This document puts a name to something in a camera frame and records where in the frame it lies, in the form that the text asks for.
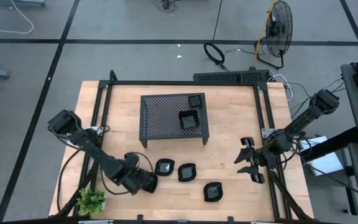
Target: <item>potted plant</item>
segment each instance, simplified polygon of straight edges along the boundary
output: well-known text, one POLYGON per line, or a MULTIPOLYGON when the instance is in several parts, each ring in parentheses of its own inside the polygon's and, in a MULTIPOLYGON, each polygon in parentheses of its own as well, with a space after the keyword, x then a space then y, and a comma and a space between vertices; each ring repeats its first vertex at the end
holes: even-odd
POLYGON ((80 190, 81 197, 77 199, 77 205, 80 207, 78 213, 80 215, 95 215, 99 214, 104 209, 105 198, 104 192, 95 190, 94 192, 89 188, 80 190))

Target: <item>wooden tabletop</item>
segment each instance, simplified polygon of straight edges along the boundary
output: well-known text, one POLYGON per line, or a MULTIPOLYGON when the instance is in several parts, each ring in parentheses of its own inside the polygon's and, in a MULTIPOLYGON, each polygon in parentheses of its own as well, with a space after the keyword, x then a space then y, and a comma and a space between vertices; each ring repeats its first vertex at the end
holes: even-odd
MULTIPOLYGON (((97 87, 98 82, 82 84, 75 113, 81 118, 83 127, 90 125, 97 87)), ((268 93, 275 126, 284 128, 290 123, 291 117, 283 85, 268 83, 268 93)), ((262 92, 260 99, 267 125, 262 92)), ((101 115, 102 111, 99 112, 98 122, 101 115)), ((126 152, 142 152, 149 157, 153 166, 159 159, 169 158, 175 161, 175 170, 168 177, 158 177, 158 186, 153 194, 142 190, 136 195, 114 196, 106 193, 105 210, 93 218, 135 220, 138 214, 143 214, 145 220, 224 221, 228 216, 233 216, 235 221, 274 221, 269 184, 256 184, 248 174, 237 174, 238 169, 248 165, 246 162, 233 164, 242 147, 241 137, 253 137, 255 148, 262 146, 252 87, 114 85, 107 125, 111 128, 103 142, 103 150, 107 154, 123 158, 126 152), (208 110, 209 140, 206 146, 203 146, 201 138, 196 138, 149 140, 148 148, 142 147, 139 141, 141 95, 200 92, 205 93, 208 110), (197 166, 196 179, 179 182, 177 168, 189 162, 197 166), (205 202, 203 188, 215 181, 223 184, 223 198, 218 202, 205 202)), ((69 147, 65 150, 62 165, 75 151, 69 147)), ((80 152, 68 164, 62 179, 61 205, 78 187, 82 163, 83 152, 80 152)), ((140 166, 150 169, 142 157, 140 166)), ((266 177, 265 169, 261 171, 266 177)), ((285 180, 293 198, 312 217, 308 189, 298 156, 288 162, 285 180)), ((117 187, 110 181, 107 181, 107 185, 115 192, 125 191, 124 187, 117 187)), ((96 188, 104 190, 99 175, 96 188)), ((282 202, 278 189, 277 193, 278 201, 282 202)), ((57 213, 56 199, 55 191, 51 215, 57 213)))

